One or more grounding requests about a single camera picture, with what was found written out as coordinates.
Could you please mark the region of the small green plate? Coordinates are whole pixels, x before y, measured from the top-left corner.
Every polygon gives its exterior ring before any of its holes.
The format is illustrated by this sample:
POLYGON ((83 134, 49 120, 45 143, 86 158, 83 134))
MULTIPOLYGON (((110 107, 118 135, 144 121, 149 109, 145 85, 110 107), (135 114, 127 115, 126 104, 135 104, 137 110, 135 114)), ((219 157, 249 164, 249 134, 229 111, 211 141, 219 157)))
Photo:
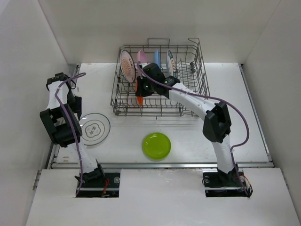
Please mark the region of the small green plate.
POLYGON ((170 154, 171 147, 168 136, 160 132, 150 133, 142 141, 144 155, 154 161, 166 158, 170 154))

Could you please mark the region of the white plate dark line emblem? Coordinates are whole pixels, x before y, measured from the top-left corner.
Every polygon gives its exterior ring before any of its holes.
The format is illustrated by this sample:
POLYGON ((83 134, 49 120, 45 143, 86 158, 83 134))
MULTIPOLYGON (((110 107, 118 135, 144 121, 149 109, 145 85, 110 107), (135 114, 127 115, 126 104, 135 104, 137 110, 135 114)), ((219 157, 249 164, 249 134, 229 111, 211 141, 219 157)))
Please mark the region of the white plate dark line emblem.
POLYGON ((82 129, 81 141, 86 146, 94 146, 103 142, 109 135, 111 123, 101 113, 89 113, 81 117, 79 124, 82 129))

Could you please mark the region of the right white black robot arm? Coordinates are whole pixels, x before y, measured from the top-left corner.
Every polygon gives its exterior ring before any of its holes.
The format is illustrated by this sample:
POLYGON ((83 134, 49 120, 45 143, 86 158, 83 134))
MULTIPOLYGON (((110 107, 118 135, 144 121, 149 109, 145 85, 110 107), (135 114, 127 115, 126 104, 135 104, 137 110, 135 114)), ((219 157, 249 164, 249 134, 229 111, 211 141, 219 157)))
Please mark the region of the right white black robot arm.
POLYGON ((173 76, 165 77, 155 63, 137 62, 136 66, 142 74, 136 95, 157 93, 192 110, 203 121, 202 133, 214 147, 219 182, 225 186, 232 183, 239 172, 233 155, 236 145, 230 145, 232 122, 228 108, 237 108, 223 99, 197 94, 173 76))

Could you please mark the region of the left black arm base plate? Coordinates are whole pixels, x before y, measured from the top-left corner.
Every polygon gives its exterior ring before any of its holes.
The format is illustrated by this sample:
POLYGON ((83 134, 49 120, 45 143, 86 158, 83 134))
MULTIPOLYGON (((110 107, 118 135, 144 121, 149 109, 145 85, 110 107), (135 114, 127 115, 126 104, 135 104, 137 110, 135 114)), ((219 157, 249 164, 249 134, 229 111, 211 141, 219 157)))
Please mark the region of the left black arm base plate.
POLYGON ((98 177, 83 182, 78 193, 77 198, 118 198, 120 186, 120 172, 107 172, 105 177, 98 177))

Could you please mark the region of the right aluminium rail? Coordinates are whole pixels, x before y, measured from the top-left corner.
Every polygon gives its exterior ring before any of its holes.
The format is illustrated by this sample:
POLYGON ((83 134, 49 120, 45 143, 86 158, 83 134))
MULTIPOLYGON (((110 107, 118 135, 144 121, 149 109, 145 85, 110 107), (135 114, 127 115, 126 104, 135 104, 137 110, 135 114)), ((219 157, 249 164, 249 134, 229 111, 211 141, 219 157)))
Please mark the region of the right aluminium rail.
POLYGON ((251 96, 251 93, 250 93, 250 90, 249 90, 249 87, 248 87, 248 84, 247 84, 247 81, 246 81, 246 77, 245 77, 244 70, 243 70, 243 64, 238 63, 238 66, 239 66, 240 73, 241 73, 241 76, 242 76, 242 79, 243 79, 243 82, 244 82, 244 85, 245 85, 245 88, 246 88, 246 91, 247 91, 247 95, 248 95, 248 98, 249 98, 249 101, 250 101, 250 104, 251 104, 251 107, 252 107, 253 115, 254 115, 255 120, 256 120, 257 128, 258 128, 260 136, 261 136, 261 141, 264 145, 266 156, 269 160, 268 161, 269 163, 266 163, 265 165, 268 165, 269 167, 274 167, 274 163, 273 163, 272 157, 270 155, 270 151, 269 151, 269 148, 268 148, 268 145, 267 145, 262 127, 261 127, 261 123, 259 121, 258 114, 257 114, 256 108, 255 108, 255 105, 254 105, 254 102, 253 102, 253 99, 252 99, 252 96, 251 96))

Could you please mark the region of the white plate orange sunburst pattern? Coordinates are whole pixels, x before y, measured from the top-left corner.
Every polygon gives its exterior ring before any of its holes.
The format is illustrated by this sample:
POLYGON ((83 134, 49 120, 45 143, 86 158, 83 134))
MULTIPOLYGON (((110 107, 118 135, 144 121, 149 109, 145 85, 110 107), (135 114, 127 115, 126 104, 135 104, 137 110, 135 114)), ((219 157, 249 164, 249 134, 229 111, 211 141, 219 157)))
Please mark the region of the white plate orange sunburst pattern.
POLYGON ((135 73, 135 63, 127 50, 121 51, 120 54, 120 66, 125 79, 129 83, 135 83, 136 73, 135 73))

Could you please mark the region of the white plate teal lettered rim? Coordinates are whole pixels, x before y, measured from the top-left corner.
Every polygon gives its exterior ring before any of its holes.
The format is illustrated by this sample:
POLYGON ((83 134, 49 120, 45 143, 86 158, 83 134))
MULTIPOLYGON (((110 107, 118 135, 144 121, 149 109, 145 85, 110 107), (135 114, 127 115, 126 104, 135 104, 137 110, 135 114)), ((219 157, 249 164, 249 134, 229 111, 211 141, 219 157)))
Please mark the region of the white plate teal lettered rim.
POLYGON ((166 69, 170 76, 177 78, 176 64, 171 50, 168 50, 166 54, 166 69))

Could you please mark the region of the small orange plate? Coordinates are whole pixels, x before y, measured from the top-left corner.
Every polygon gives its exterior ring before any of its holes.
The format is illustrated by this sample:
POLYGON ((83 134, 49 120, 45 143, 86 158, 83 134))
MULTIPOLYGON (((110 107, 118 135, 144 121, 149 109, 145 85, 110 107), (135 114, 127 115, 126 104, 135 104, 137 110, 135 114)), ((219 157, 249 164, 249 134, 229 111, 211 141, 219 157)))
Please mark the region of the small orange plate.
MULTIPOLYGON (((138 91, 138 82, 135 84, 135 93, 138 91)), ((143 97, 136 96, 139 106, 143 106, 143 97)))

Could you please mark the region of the pink plate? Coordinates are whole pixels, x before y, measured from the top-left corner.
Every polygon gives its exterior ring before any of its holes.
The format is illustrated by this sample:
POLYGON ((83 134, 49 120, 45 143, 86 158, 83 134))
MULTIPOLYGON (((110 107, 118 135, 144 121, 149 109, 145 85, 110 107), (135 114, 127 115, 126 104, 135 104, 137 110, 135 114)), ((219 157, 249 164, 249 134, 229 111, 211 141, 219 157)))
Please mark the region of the pink plate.
POLYGON ((138 51, 136 59, 137 62, 147 63, 147 55, 142 49, 138 51))

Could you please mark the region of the blue plate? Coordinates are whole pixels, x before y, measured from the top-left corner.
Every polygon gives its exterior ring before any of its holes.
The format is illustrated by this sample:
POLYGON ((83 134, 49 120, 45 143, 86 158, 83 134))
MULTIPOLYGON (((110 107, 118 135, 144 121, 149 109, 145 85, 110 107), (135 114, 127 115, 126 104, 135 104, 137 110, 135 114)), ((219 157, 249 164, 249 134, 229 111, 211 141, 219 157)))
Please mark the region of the blue plate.
POLYGON ((154 52, 154 63, 161 68, 160 51, 158 49, 154 52))

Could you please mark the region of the front aluminium rail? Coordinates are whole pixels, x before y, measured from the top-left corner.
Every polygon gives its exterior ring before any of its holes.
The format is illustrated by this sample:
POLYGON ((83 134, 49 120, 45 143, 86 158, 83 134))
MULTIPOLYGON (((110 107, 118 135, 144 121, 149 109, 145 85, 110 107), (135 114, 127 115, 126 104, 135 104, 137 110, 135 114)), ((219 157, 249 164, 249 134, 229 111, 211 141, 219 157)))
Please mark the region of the front aluminium rail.
MULTIPOLYGON (((216 168, 216 163, 101 163, 104 169, 196 169, 196 168, 216 168)), ((241 162, 240 168, 273 168, 273 162, 241 162)), ((48 169, 78 169, 76 163, 52 163, 48 169)))

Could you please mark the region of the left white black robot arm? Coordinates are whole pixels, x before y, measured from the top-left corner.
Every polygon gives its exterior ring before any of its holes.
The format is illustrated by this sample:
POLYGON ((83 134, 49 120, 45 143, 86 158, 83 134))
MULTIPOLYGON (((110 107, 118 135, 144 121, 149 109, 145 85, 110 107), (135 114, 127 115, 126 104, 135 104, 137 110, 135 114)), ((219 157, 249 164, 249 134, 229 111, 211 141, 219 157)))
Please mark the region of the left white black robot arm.
POLYGON ((85 185, 102 186, 106 180, 101 165, 88 154, 82 139, 79 119, 82 115, 82 97, 74 94, 71 83, 73 78, 57 73, 49 78, 46 88, 49 102, 40 119, 51 141, 63 148, 72 148, 80 166, 80 176, 76 179, 85 185))

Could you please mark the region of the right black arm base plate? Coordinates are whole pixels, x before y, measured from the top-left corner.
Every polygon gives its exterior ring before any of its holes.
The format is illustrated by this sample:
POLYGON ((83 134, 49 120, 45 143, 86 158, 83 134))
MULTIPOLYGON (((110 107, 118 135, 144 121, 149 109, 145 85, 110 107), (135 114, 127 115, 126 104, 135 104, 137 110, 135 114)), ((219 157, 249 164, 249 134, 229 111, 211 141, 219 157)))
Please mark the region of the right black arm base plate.
POLYGON ((243 172, 224 174, 223 172, 203 172, 202 183, 206 197, 251 197, 253 187, 243 172))

